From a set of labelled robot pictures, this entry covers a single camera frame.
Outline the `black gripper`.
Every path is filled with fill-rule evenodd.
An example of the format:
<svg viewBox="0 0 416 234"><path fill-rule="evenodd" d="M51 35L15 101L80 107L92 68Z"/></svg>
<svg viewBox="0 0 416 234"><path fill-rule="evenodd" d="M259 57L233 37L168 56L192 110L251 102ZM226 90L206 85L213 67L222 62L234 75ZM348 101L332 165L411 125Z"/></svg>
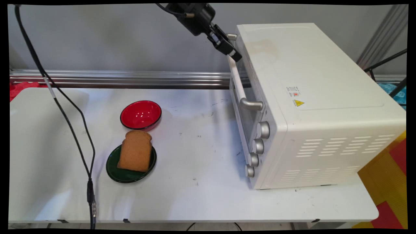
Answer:
<svg viewBox="0 0 416 234"><path fill-rule="evenodd" d="M204 33L219 52L230 56L235 62L242 59L227 34L218 25L213 25L216 11L209 3L168 3L165 9L193 36Z"/></svg>

